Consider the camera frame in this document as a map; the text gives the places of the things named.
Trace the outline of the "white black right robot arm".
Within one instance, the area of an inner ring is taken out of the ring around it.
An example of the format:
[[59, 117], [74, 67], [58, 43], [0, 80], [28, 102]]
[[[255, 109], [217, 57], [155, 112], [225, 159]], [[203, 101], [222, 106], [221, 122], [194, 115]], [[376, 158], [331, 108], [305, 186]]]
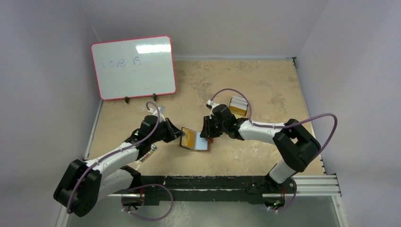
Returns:
[[303, 172], [321, 149], [320, 143], [295, 119], [279, 124], [253, 122], [249, 118], [236, 118], [225, 104], [208, 101], [206, 107], [210, 114], [203, 118], [202, 138], [226, 134], [235, 140], [255, 140], [276, 146], [282, 160], [265, 176], [270, 192], [278, 192], [288, 178]]

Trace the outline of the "brown leather card holder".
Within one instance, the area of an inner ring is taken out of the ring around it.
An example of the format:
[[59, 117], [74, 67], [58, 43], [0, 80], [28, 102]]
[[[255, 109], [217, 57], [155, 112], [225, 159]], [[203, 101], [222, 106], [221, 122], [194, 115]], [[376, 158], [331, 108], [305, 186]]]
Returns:
[[213, 139], [201, 138], [200, 131], [194, 131], [185, 127], [182, 127], [181, 130], [184, 132], [184, 135], [180, 138], [180, 147], [193, 151], [210, 150]]

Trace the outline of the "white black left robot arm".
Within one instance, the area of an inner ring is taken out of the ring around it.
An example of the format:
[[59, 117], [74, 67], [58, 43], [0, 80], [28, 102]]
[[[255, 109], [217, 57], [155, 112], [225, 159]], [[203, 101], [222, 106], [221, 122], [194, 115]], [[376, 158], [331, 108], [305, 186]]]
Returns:
[[184, 135], [168, 118], [147, 115], [140, 127], [114, 150], [96, 159], [72, 161], [53, 198], [66, 208], [68, 214], [83, 217], [110, 194], [143, 192], [146, 185], [142, 183], [141, 173], [128, 165], [144, 157], [155, 143], [169, 143]]

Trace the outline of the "yellow credit card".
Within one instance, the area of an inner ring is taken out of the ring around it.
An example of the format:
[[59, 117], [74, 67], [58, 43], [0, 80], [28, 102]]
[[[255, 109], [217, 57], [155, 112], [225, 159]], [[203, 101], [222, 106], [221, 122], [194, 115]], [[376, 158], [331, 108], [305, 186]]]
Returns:
[[181, 137], [180, 145], [184, 148], [195, 149], [197, 132], [185, 127], [182, 127], [185, 136]]

